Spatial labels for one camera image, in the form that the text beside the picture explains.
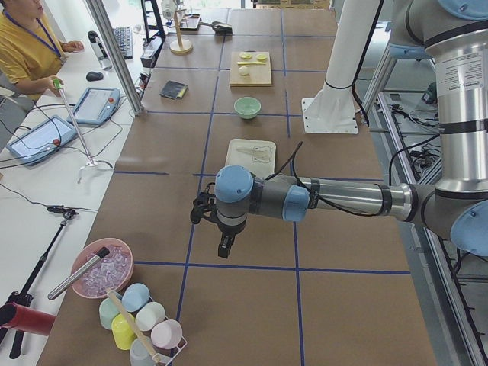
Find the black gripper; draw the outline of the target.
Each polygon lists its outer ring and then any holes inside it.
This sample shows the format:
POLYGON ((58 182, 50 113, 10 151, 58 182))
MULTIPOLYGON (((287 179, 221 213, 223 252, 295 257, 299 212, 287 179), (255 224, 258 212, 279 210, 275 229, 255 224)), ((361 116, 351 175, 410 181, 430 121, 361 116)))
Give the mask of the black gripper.
POLYGON ((216 195, 210 193, 212 185, 214 185, 213 182, 208 183, 205 189, 194 199, 190 220, 193 224, 199 224, 202 219, 216 224, 222 233, 217 254, 220 258, 228 258, 236 235, 245 228, 247 216, 238 219, 237 223, 227 223, 223 218, 220 218, 217 213, 216 195))

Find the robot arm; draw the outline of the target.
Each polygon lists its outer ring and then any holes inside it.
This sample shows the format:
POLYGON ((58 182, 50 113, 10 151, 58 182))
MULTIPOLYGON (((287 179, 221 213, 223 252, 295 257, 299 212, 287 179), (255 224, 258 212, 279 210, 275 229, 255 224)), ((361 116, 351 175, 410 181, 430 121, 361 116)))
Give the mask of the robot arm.
POLYGON ((392 216, 423 226, 459 249, 487 254, 487 3, 396 1, 390 48, 397 58, 435 62, 442 176, 433 185, 362 184, 274 173, 240 165, 217 173, 194 200, 192 223, 208 220, 226 258, 249 214, 301 221, 308 210, 392 216))

